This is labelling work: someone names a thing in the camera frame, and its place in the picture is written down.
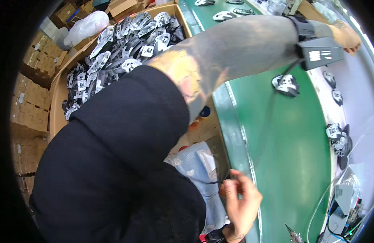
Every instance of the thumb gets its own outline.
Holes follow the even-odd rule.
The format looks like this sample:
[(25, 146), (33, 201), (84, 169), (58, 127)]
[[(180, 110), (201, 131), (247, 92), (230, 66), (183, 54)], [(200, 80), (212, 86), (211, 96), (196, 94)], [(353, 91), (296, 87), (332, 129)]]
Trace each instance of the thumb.
[(223, 183), (225, 186), (226, 211), (228, 215), (231, 215), (238, 208), (237, 187), (232, 180), (225, 180)]

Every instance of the dark blue round object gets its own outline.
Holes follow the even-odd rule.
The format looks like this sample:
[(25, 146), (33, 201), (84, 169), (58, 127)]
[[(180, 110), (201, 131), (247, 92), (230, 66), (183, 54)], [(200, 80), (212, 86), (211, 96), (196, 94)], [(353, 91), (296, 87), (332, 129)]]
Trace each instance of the dark blue round object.
[(204, 106), (203, 110), (199, 113), (201, 117), (208, 117), (210, 115), (210, 107)]

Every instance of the ripped jeans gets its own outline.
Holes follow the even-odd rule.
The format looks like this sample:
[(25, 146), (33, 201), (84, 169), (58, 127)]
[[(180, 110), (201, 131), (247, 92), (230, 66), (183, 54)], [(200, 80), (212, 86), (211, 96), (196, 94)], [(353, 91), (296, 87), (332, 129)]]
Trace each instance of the ripped jeans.
[(205, 142), (168, 156), (164, 162), (174, 166), (182, 175), (190, 178), (201, 193), (206, 203), (206, 220), (201, 234), (208, 234), (228, 224), (228, 216), (218, 194), (218, 184), (205, 184), (203, 182), (216, 182), (214, 158)]

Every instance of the green conveyor belt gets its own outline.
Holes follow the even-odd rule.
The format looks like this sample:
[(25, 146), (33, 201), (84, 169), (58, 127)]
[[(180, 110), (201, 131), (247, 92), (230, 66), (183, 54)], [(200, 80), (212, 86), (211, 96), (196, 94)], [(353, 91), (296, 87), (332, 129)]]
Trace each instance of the green conveyor belt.
[[(212, 19), (217, 12), (250, 8), (246, 3), (233, 5), (225, 0), (203, 7), (194, 2), (179, 3), (193, 34), (199, 32), (199, 25), (208, 29), (218, 24)], [(257, 186), (264, 197), (264, 243), (289, 242), (284, 224), (301, 233), (305, 241), (307, 224), (331, 177), (325, 120), (306, 72), (299, 67), (291, 72), (300, 85), (296, 98), (274, 95), (271, 80), (285, 68), (232, 80), (228, 87), (220, 86), (213, 95), (232, 168), (251, 177), (249, 159), (253, 163)], [(310, 243), (316, 241), (323, 226), (327, 200), (326, 196), (311, 225)], [(256, 221), (247, 235), (247, 243), (259, 242), (258, 229)]]

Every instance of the tattooed arm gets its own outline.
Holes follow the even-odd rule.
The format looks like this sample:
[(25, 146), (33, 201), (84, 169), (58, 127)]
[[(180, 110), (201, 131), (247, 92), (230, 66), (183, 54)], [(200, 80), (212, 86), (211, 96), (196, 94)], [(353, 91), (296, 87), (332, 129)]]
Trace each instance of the tattooed arm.
[[(338, 27), (310, 22), (318, 37), (340, 33)], [(180, 42), (153, 58), (149, 65), (176, 84), (189, 107), (192, 122), (222, 83), (296, 61), (297, 42), (296, 28), (286, 17), (238, 17)]]

